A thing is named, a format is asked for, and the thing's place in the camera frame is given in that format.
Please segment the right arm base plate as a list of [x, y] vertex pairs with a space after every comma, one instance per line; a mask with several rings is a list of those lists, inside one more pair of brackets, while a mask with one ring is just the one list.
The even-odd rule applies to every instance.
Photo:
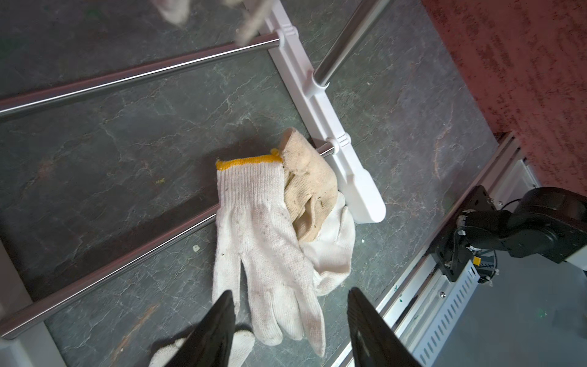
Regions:
[[475, 186], [432, 240], [427, 253], [450, 282], [456, 282], [467, 263], [473, 260], [468, 237], [472, 231], [465, 229], [466, 216], [475, 211], [490, 210], [495, 210], [495, 206], [488, 192], [481, 185]]

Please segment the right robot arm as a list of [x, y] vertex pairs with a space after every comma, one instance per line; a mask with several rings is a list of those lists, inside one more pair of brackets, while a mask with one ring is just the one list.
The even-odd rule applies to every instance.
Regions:
[[586, 197], [558, 187], [528, 191], [514, 211], [474, 210], [457, 220], [453, 248], [542, 255], [557, 264], [586, 247]]

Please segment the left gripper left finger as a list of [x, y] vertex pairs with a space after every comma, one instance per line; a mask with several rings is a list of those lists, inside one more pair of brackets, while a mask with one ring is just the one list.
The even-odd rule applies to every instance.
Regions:
[[186, 338], [166, 367], [227, 367], [234, 332], [233, 296], [231, 291], [225, 291]]

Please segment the yellow cuff white glove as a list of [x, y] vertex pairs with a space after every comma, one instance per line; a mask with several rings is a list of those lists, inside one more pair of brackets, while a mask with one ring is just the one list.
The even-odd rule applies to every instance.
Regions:
[[175, 25], [184, 24], [190, 16], [191, 0], [152, 0], [162, 18]]

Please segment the black cuff white glove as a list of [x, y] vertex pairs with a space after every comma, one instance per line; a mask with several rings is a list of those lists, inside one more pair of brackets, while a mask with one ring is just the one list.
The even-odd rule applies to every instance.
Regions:
[[235, 42], [238, 46], [246, 46], [252, 41], [271, 13], [274, 3], [272, 0], [253, 1], [253, 9], [245, 16], [236, 32]]

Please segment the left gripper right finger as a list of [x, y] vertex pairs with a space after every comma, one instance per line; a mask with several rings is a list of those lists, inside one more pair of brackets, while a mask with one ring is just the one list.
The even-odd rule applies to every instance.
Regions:
[[355, 366], [420, 366], [358, 287], [349, 291], [347, 317]]

